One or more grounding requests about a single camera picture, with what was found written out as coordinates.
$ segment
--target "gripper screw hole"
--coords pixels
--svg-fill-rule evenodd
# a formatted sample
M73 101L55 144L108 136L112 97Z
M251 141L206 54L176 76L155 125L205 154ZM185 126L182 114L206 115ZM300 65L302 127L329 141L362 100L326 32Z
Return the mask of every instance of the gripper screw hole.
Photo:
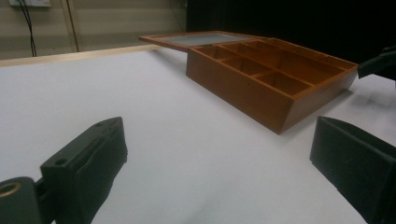
M19 182L9 183L4 186L0 186L0 198L13 194L17 192L20 188L21 183Z
M67 159L61 159L55 162L55 165L63 165L67 162Z

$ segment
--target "electrical outlet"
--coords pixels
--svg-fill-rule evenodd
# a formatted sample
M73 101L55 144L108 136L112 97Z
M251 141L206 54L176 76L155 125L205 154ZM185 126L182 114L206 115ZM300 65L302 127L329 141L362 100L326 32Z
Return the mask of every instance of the electrical outlet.
M50 7L50 0L30 0L32 7Z
M13 7L19 7L20 1L22 2L23 0L8 0ZM50 0L24 0L24 2L28 7L50 7Z

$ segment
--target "black background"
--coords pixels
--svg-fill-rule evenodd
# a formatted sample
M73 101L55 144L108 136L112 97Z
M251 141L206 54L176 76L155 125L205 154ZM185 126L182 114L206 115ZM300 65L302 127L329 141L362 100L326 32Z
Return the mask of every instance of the black background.
M189 0L187 31L276 37L354 63L396 45L390 0Z

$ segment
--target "wall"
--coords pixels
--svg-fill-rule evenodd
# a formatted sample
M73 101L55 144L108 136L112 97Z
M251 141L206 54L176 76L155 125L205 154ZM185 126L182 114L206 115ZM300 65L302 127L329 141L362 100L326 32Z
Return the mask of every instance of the wall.
M74 0L82 50L141 45L141 35L185 31L180 0Z
M50 0L30 8L37 56L146 44L141 35L184 32L186 0ZM18 7L0 0L0 60L31 57Z
M72 52L60 0L50 8L30 8L37 56ZM30 33L18 7L0 0L0 59L31 57Z

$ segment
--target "white tabletop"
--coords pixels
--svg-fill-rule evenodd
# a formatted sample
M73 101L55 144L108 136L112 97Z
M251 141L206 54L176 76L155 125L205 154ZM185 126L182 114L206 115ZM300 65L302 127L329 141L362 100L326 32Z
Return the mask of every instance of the white tabletop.
M365 223L311 164L318 116L396 146L394 82L370 76L277 135L156 49L0 68L0 181L30 176L68 142L121 116L128 162L93 223Z

